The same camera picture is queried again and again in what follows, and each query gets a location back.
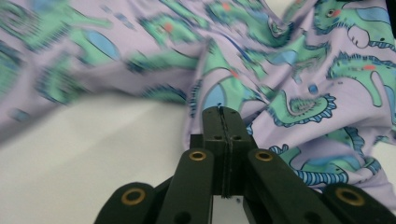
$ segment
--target screw hole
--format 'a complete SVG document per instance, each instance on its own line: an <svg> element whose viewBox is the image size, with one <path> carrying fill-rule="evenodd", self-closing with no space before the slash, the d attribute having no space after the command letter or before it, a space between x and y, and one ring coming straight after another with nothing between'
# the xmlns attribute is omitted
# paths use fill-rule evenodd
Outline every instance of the screw hole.
<svg viewBox="0 0 396 224"><path fill-rule="evenodd" d="M175 215L176 224L188 224L191 221L191 215L188 212L180 212Z"/></svg>
<svg viewBox="0 0 396 224"><path fill-rule="evenodd" d="M238 141L238 140L241 140L241 139L242 139L242 137L239 136L239 135L233 136L233 140Z"/></svg>
<svg viewBox="0 0 396 224"><path fill-rule="evenodd" d="M125 205L137 205L146 198L146 192L142 189L132 188L125 191L121 196L121 201Z"/></svg>
<svg viewBox="0 0 396 224"><path fill-rule="evenodd" d="M305 220L308 221L308 223L312 223L312 224L322 223L320 216L314 212L305 213L304 218L305 218Z"/></svg>
<svg viewBox="0 0 396 224"><path fill-rule="evenodd" d="M190 153L190 159L193 161L203 161L206 158L206 154L202 151L193 151Z"/></svg>
<svg viewBox="0 0 396 224"><path fill-rule="evenodd" d="M339 188L335 191L335 195L344 203L349 203L353 206L364 205L364 198L352 189Z"/></svg>
<svg viewBox="0 0 396 224"><path fill-rule="evenodd" d="M265 151L260 151L256 153L256 159L259 161L271 161L273 156Z"/></svg>

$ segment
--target lavender fabric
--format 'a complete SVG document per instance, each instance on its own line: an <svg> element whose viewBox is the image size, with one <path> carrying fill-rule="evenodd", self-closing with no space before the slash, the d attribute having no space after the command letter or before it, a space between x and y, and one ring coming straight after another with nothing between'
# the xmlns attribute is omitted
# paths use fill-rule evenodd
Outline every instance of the lavender fabric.
<svg viewBox="0 0 396 224"><path fill-rule="evenodd" d="M297 0L279 18L259 0L5 0L0 17L0 141L84 93L123 91L185 104L188 148L201 112L228 106L307 186L344 182L396 208L370 157L396 123L385 1Z"/></svg>

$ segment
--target black plastic bracket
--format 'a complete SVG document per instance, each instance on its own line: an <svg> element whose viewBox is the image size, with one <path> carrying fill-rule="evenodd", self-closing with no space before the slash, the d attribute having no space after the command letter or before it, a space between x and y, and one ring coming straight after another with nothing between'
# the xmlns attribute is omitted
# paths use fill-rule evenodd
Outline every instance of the black plastic bracket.
<svg viewBox="0 0 396 224"><path fill-rule="evenodd" d="M274 152L258 149L240 115L227 107L203 112L203 134L175 175L157 188L142 183L117 189L95 224L207 224L213 195L244 196L249 223L396 223L396 217L363 190L329 185L308 188Z"/></svg>

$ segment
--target green dinosaur print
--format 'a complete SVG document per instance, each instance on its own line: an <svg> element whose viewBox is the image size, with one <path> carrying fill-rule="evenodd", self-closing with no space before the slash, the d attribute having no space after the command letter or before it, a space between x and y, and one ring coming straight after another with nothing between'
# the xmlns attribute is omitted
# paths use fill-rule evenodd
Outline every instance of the green dinosaur print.
<svg viewBox="0 0 396 224"><path fill-rule="evenodd" d="M301 83L299 74L305 68L321 64L330 49L329 44L320 46L310 46L306 44L306 34L300 35L296 40L290 42L282 50L275 53L246 49L245 53L250 60L241 57L244 66L253 71L258 79L267 76L265 69L262 67L263 62L274 65L289 64L293 67L293 79Z"/></svg>
<svg viewBox="0 0 396 224"><path fill-rule="evenodd" d="M14 85L20 67L19 53L0 40L0 100Z"/></svg>
<svg viewBox="0 0 396 224"><path fill-rule="evenodd" d="M161 53L146 56L140 52L133 54L126 62L131 72L144 74L145 72L183 68L193 70L199 58L185 55L175 49L164 50Z"/></svg>
<svg viewBox="0 0 396 224"><path fill-rule="evenodd" d="M75 101L83 92L82 86L68 75L71 57L62 54L48 67L37 82L37 91L46 99L60 104Z"/></svg>
<svg viewBox="0 0 396 224"><path fill-rule="evenodd" d="M239 111L244 102L260 99L257 92L247 88L238 78L226 77L207 93L203 109L222 105Z"/></svg>
<svg viewBox="0 0 396 224"><path fill-rule="evenodd" d="M334 59L333 64L328 72L328 79L352 78L358 81L371 95L373 105L380 107L383 102L379 93L379 87L373 82L373 76L380 76L384 87L387 90L389 104L394 103L391 99L395 99L396 93L396 64L386 61L380 61L374 56L361 56L354 54L348 56L341 53Z"/></svg>
<svg viewBox="0 0 396 224"><path fill-rule="evenodd" d="M306 0L296 0L294 3L285 11L283 15L283 21L290 21L294 14L302 8L306 3Z"/></svg>
<svg viewBox="0 0 396 224"><path fill-rule="evenodd" d="M269 47L281 47L290 38L290 29L281 32L274 32L273 24L269 24L268 15L243 7L236 7L232 3L215 2L205 7L207 15L214 22L226 26L233 26L237 23L245 24L247 36L251 39Z"/></svg>
<svg viewBox="0 0 396 224"><path fill-rule="evenodd" d="M289 128L296 124L305 124L310 121L316 123L332 117L332 110L336 108L335 98L330 94L313 99L288 99L281 91L271 104L268 113L274 118L277 126Z"/></svg>
<svg viewBox="0 0 396 224"><path fill-rule="evenodd" d="M326 134L326 137L353 148L362 158L364 157L361 150L364 146L364 139L359 136L356 128L345 127L338 129L332 133Z"/></svg>
<svg viewBox="0 0 396 224"><path fill-rule="evenodd" d="M388 12L382 7L347 7L347 1L321 0L317 2L315 26L319 34L327 34L336 27L345 27L350 40L359 48L394 47Z"/></svg>
<svg viewBox="0 0 396 224"><path fill-rule="evenodd" d="M215 40L211 39L207 45L207 54L205 57L203 76L216 69L233 70L230 64L225 60L224 55Z"/></svg>
<svg viewBox="0 0 396 224"><path fill-rule="evenodd" d="M242 7L251 8L253 10L262 10L264 8L260 0L233 0L233 1Z"/></svg>
<svg viewBox="0 0 396 224"><path fill-rule="evenodd" d="M142 19L140 20L140 24L161 47L167 45L167 40L178 44L190 43L202 39L200 35L192 31L185 21L169 15L162 14L152 19Z"/></svg>
<svg viewBox="0 0 396 224"><path fill-rule="evenodd" d="M144 91L142 97L179 104L186 103L186 93L168 85L148 88Z"/></svg>
<svg viewBox="0 0 396 224"><path fill-rule="evenodd" d="M312 159L306 162L303 167L295 168L291 162L301 154L298 147L289 148L283 145L282 148L273 146L271 151L279 154L279 157L299 176L307 186L317 186L320 184L346 183L348 175L346 170L357 170L356 161L353 158L324 158Z"/></svg>
<svg viewBox="0 0 396 224"><path fill-rule="evenodd" d="M267 77L268 74L262 67L262 63L266 61L265 56L267 53L254 49L245 49L245 53L248 56L248 59L242 56L240 58L246 69L252 71L258 80L263 80Z"/></svg>
<svg viewBox="0 0 396 224"><path fill-rule="evenodd" d="M120 53L113 43L94 30L74 29L70 39L81 47L79 60L88 65L96 65L117 60Z"/></svg>
<svg viewBox="0 0 396 224"><path fill-rule="evenodd" d="M188 21L193 22L193 24L197 25L198 27L201 27L203 29L209 28L209 22L206 19L193 14L189 9L184 7L181 3L175 0L161 0L161 2L164 3L166 6L168 6L169 8L171 8L172 10L174 10L177 15L187 19Z"/></svg>
<svg viewBox="0 0 396 224"><path fill-rule="evenodd" d="M71 8L68 0L33 1L32 11L2 1L0 28L19 38L30 50L49 47L80 25L109 27L110 22L89 18Z"/></svg>

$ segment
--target brass screw insert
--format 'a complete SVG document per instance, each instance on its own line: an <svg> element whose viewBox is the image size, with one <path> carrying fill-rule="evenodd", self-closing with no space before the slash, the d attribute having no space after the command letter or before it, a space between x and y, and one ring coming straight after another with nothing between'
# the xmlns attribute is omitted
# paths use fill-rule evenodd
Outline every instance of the brass screw insert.
<svg viewBox="0 0 396 224"><path fill-rule="evenodd" d="M122 194L121 201L125 205L137 205L146 198L146 192L142 189L128 189Z"/></svg>
<svg viewBox="0 0 396 224"><path fill-rule="evenodd" d="M206 154L202 151L193 151L190 153L190 159L193 161L203 161L206 159Z"/></svg>
<svg viewBox="0 0 396 224"><path fill-rule="evenodd" d="M353 206L364 205L364 198L361 197L361 195L359 195L359 193L355 192L353 189L338 188L335 190L335 195L344 203L349 203Z"/></svg>
<svg viewBox="0 0 396 224"><path fill-rule="evenodd" d="M259 161L271 161L274 157L266 151L256 153L256 159Z"/></svg>

